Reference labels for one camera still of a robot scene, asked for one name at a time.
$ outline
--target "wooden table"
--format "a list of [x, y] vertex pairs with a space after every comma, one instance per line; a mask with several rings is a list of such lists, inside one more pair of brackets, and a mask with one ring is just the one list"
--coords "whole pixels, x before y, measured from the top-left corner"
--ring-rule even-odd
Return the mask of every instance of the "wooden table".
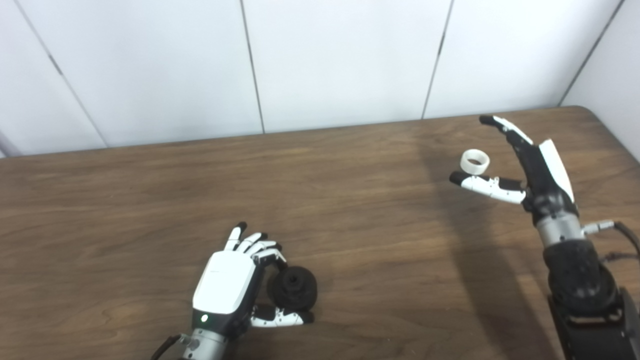
[[[592, 113], [503, 115], [554, 139], [583, 221], [640, 231], [640, 167]], [[315, 324], [250, 329], [228, 359], [561, 359], [530, 216], [448, 182], [471, 147], [522, 177], [475, 116], [1, 160], [0, 359], [147, 359], [190, 331], [240, 220], [315, 273], [319, 300]], [[637, 295], [637, 264], [611, 268]]]

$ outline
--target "black cable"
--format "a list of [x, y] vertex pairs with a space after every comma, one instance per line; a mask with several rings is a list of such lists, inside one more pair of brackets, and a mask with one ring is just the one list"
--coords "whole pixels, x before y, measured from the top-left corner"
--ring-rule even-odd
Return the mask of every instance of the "black cable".
[[613, 261], [621, 259], [640, 260], [640, 256], [638, 256], [638, 254], [629, 254], [627, 252], [612, 251], [605, 256], [600, 257], [600, 261], [603, 263], [612, 263]]
[[631, 229], [625, 226], [625, 224], [622, 224], [619, 221], [614, 222], [613, 227], [615, 230], [618, 230], [619, 232], [622, 233], [622, 235], [624, 235], [625, 237], [627, 237], [627, 239], [629, 239], [629, 241], [631, 242], [631, 245], [633, 245], [634, 248], [636, 248], [636, 253], [638, 254], [638, 256], [640, 256], [640, 240], [638, 239], [636, 234], [634, 234], [634, 232], [631, 231]]
[[154, 352], [154, 354], [151, 355], [151, 359], [150, 360], [158, 360], [158, 359], [160, 359], [160, 357], [162, 356], [162, 354], [164, 354], [166, 349], [170, 348], [173, 344], [178, 342], [178, 340], [180, 340], [180, 335], [169, 336], [164, 341], [164, 343], [162, 343], [162, 345], [160, 345], [160, 347], [156, 350], [156, 352]]

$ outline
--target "white wall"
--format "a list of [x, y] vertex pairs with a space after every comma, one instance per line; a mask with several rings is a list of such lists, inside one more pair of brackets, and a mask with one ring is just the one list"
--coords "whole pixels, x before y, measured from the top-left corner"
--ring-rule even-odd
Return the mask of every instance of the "white wall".
[[618, 1], [0, 0], [0, 149], [555, 106]]
[[557, 106], [618, 0], [455, 0], [424, 116]]
[[20, 4], [109, 146], [262, 132], [239, 1]]
[[10, 156], [104, 147], [11, 0], [0, 0], [0, 145]]
[[245, 0], [266, 131], [419, 119], [450, 0]]
[[562, 105], [589, 108], [640, 161], [640, 0], [625, 0]]

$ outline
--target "white ring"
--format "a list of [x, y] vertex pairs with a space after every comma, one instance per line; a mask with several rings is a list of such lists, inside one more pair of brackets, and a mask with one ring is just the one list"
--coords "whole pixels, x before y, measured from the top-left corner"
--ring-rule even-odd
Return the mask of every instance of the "white ring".
[[478, 149], [469, 149], [462, 153], [460, 167], [468, 174], [481, 175], [489, 166], [489, 162], [489, 155], [485, 154], [483, 151]]

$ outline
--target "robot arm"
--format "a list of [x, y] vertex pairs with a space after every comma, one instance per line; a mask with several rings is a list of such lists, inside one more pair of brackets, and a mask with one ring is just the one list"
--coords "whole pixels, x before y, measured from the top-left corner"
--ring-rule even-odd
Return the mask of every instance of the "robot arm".
[[567, 360], [640, 359], [636, 307], [628, 292], [617, 287], [586, 235], [614, 227], [640, 252], [637, 238], [625, 233], [620, 223], [580, 225], [571, 182], [552, 140], [535, 145], [514, 124], [496, 116], [483, 115], [480, 123], [504, 134], [524, 170], [526, 186], [461, 172], [453, 172], [450, 180], [494, 199], [522, 204], [531, 213], [545, 247], [552, 293], [548, 303]]
[[[159, 354], [156, 352], [152, 360], [177, 341], [186, 345], [183, 359], [219, 360], [227, 343], [251, 326], [283, 327], [314, 321], [308, 310], [316, 301], [315, 279], [312, 288], [303, 291], [305, 303], [300, 306], [294, 302], [295, 309], [255, 303], [266, 267], [276, 265], [281, 274], [289, 268], [279, 244], [267, 240], [265, 233], [255, 233], [241, 240], [245, 229], [246, 223], [238, 224], [231, 231], [225, 248], [209, 258], [193, 295], [192, 335], [170, 337], [167, 342], [171, 344], [158, 349]], [[307, 277], [313, 276], [305, 271]]]

